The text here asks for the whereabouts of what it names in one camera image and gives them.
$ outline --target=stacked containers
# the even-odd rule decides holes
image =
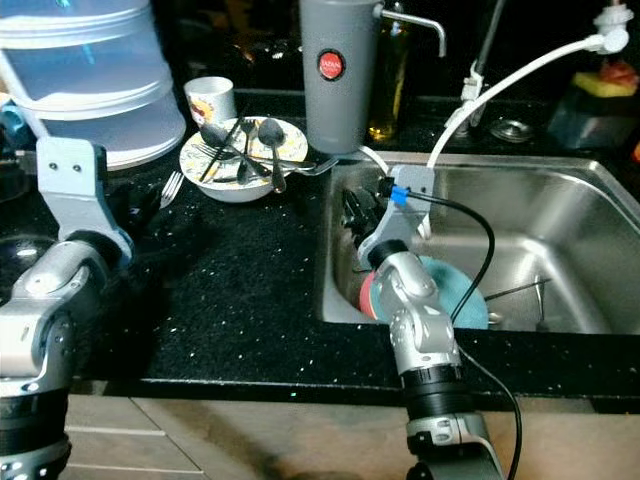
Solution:
[[[103,145],[110,170],[180,142],[185,122],[148,0],[0,5],[0,76],[36,136]]]

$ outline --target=blue connector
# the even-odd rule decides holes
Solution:
[[[407,197],[409,196],[409,189],[402,188],[397,185],[394,185],[391,189],[391,200],[401,207],[404,207],[407,204]]]

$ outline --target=glass bottle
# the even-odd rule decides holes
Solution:
[[[406,1],[385,4],[385,8],[398,13],[406,12]],[[411,25],[405,22],[382,20],[378,40],[378,56],[369,107],[368,132],[375,141],[393,137],[398,127],[398,114],[404,87]]]

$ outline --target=plate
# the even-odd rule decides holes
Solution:
[[[247,120],[256,120],[258,124],[266,118],[267,117],[246,117]],[[221,123],[220,126],[226,131],[229,131],[233,128],[236,120],[235,118],[226,120]],[[284,120],[275,118],[274,120],[280,124],[285,134],[284,143],[278,147],[280,159],[291,162],[302,162],[307,157],[307,151],[309,149],[304,133],[302,133],[298,127]],[[238,128],[233,136],[232,145],[238,150],[244,151],[245,138],[246,135],[244,132]],[[239,157],[216,162],[207,177],[201,182],[200,177],[211,161],[211,156],[198,148],[203,145],[205,145],[205,143],[199,132],[189,138],[180,152],[180,168],[185,177],[195,183],[206,195],[226,202],[249,202],[263,197],[273,190],[270,177],[255,177],[245,185],[240,185],[236,180],[226,182],[214,181],[216,179],[228,180],[235,178],[238,172],[238,166],[240,165]],[[257,135],[249,145],[249,154],[252,157],[272,158],[271,148],[260,142]],[[263,165],[271,169],[270,164],[264,163]],[[283,168],[283,172],[286,176],[291,173],[291,170]]]

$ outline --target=black cable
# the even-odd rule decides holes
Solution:
[[[476,288],[478,288],[478,285],[480,285],[480,282],[484,278],[485,273],[487,273],[487,270],[489,269],[489,265],[491,264],[491,260],[493,259],[493,252],[496,249],[496,237],[493,234],[493,229],[491,228],[491,225],[489,225],[489,222],[487,222],[487,220],[478,212],[470,209],[466,205],[462,205],[461,203],[454,202],[452,200],[446,200],[444,198],[432,197],[431,195],[426,195],[424,193],[409,192],[408,195],[419,200],[424,200],[427,202],[435,203],[437,205],[443,205],[445,207],[458,210],[459,212],[462,212],[465,215],[473,218],[482,226],[482,228],[484,228],[485,232],[487,232],[487,237],[489,238],[489,247],[487,248],[487,254],[484,257],[484,261],[482,262],[480,270],[471,282],[471,285],[469,285],[469,288],[466,292],[464,292],[464,295],[458,302],[458,305],[456,305],[456,308],[454,308],[453,312],[451,313],[451,321],[455,323],[456,318],[458,318],[458,315],[460,315],[460,312],[467,303],[467,300],[469,300],[471,295],[473,295],[473,292],[476,290]]]
[[[478,362],[475,358],[469,355],[460,345],[458,345],[460,349],[460,353],[464,355],[464,357],[471,362],[471,364],[484,373],[487,377],[493,380],[496,385],[498,385],[504,394],[511,402],[511,406],[513,408],[513,415],[516,419],[516,441],[513,446],[513,456],[511,457],[511,466],[509,467],[509,475],[507,476],[507,480],[514,480],[516,478],[516,472],[518,471],[518,464],[520,463],[520,453],[522,452],[522,413],[520,412],[520,406],[518,405],[518,401],[516,397],[513,396],[511,390],[502,383],[502,381],[496,377],[493,373],[487,370],[480,362]]]
[[[484,228],[485,232],[487,233],[487,237],[489,239],[489,247],[487,248],[487,254],[485,256],[484,262],[482,263],[482,266],[480,267],[480,270],[478,271],[477,275],[471,282],[471,285],[469,286],[467,291],[464,293],[464,295],[458,302],[458,305],[456,305],[456,308],[453,310],[453,313],[451,314],[451,320],[455,322],[456,317],[460,314],[460,312],[464,308],[465,304],[467,303],[467,301],[469,300],[469,298],[471,297],[475,289],[478,288],[480,281],[482,280],[482,278],[484,277],[485,273],[489,268],[489,264],[491,263],[491,259],[493,258],[493,252],[495,251],[495,242],[496,242],[493,229],[491,228],[491,225],[489,225],[489,222],[487,222],[487,220],[482,215],[480,215],[475,210],[472,210],[471,208],[467,207],[466,205],[462,205],[461,203],[454,202],[452,200],[447,200],[444,198],[432,197],[431,195],[426,195],[424,193],[408,192],[408,196],[412,198],[417,198],[419,200],[435,203],[437,205],[449,207],[454,210],[458,210],[459,212],[462,212],[470,216],[474,220],[476,220],[482,226],[482,228]],[[460,345],[458,345],[458,348],[460,349],[460,353],[462,353],[462,355],[474,367],[480,370],[484,375],[486,375],[488,378],[493,380],[496,383],[496,385],[500,387],[500,389],[504,392],[504,394],[509,399],[509,402],[511,403],[511,406],[513,408],[513,414],[515,416],[515,423],[516,423],[516,440],[513,448],[513,457],[511,459],[511,466],[509,467],[509,474],[507,476],[507,480],[514,480],[516,477],[516,472],[518,471],[518,464],[520,463],[520,454],[522,452],[522,413],[520,412],[520,406],[518,405],[518,401],[513,396],[513,393],[511,393],[509,388],[498,377],[496,377],[493,373],[491,373],[489,370],[483,367],[480,362],[478,362],[475,358],[469,355]]]

